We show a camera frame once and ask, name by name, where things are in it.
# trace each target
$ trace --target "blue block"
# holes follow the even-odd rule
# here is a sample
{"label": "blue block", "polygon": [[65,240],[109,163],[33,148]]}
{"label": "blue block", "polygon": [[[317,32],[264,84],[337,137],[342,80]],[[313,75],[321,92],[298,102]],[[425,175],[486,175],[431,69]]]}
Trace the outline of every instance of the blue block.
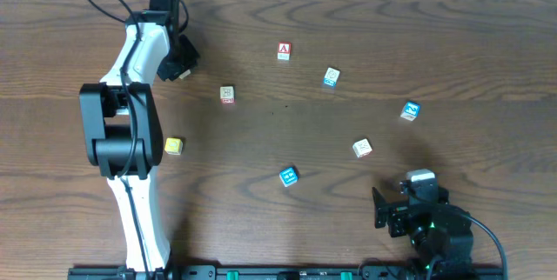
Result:
{"label": "blue block", "polygon": [[285,187],[291,186],[298,181],[298,175],[296,175],[294,168],[290,167],[280,171],[280,180],[282,180]]}
{"label": "blue block", "polygon": [[417,116],[419,114],[419,105],[416,103],[408,102],[404,106],[404,112],[412,116]]}
{"label": "blue block", "polygon": [[334,87],[335,85],[337,85],[336,82],[334,82],[333,80],[329,80],[329,79],[323,79],[323,83],[326,85],[330,85],[332,87]]}
{"label": "blue block", "polygon": [[402,109],[401,117],[407,120],[414,120],[419,114],[419,105],[413,102],[406,102],[404,108]]}

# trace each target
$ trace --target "white block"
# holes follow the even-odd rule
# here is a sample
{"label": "white block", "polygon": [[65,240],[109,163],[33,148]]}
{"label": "white block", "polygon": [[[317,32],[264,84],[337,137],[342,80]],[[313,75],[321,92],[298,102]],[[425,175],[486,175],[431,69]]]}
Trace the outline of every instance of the white block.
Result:
{"label": "white block", "polygon": [[356,142],[352,146],[352,148],[354,149],[354,152],[356,153],[356,156],[358,158],[364,157],[365,155],[372,152],[372,146],[369,144],[367,139],[363,139],[363,140],[360,140],[360,141]]}
{"label": "white block", "polygon": [[290,60],[290,51],[292,49],[292,44],[287,42],[281,42],[278,44],[277,58],[282,60]]}
{"label": "white block", "polygon": [[414,170],[406,173],[406,179],[412,182],[428,180],[435,178],[435,174],[431,170]]}
{"label": "white block", "polygon": [[234,103],[234,87],[220,87],[220,102]]}
{"label": "white block", "polygon": [[323,78],[323,84],[334,87],[335,85],[337,85],[337,80],[339,80],[339,76],[340,76],[340,71],[333,68],[329,68],[327,69],[327,72],[325,73],[325,77]]}

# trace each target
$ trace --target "yellow block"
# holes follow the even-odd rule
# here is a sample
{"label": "yellow block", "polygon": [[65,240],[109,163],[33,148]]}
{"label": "yellow block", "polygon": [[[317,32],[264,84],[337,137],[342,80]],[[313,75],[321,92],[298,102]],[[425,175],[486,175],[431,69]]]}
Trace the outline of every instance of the yellow block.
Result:
{"label": "yellow block", "polygon": [[182,146],[183,146],[182,140],[169,137],[166,139],[166,145],[164,146],[164,150],[168,154],[180,155],[182,154]]}

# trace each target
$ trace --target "green clip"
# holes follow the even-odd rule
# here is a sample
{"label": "green clip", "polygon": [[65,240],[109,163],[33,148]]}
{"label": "green clip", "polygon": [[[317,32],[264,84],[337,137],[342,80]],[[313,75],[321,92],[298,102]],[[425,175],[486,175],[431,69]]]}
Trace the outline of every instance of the green clip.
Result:
{"label": "green clip", "polygon": [[240,278],[240,274],[237,271],[228,271],[226,273],[226,280],[238,280]]}
{"label": "green clip", "polygon": [[352,280],[352,272],[347,272],[347,271],[341,272],[340,280]]}

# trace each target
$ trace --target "table surface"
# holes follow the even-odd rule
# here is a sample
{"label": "table surface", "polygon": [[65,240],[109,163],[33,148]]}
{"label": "table surface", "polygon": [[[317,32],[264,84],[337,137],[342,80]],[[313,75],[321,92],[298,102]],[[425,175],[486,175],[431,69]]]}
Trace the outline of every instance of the table surface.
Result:
{"label": "table surface", "polygon": [[[413,250],[373,228],[372,187],[400,200],[396,183],[428,168],[497,234],[511,278],[557,272],[557,0],[185,2],[199,66],[153,87],[164,136],[186,139],[158,178],[180,263],[402,262]],[[124,264],[77,99],[113,65],[122,24],[85,0],[0,0],[0,18],[0,278]],[[320,86],[329,66],[341,71],[334,92]],[[407,100],[421,104],[414,122],[399,118]],[[357,159],[362,137],[373,153]],[[299,181],[284,188],[292,164]],[[473,233],[473,260],[499,264]]]}

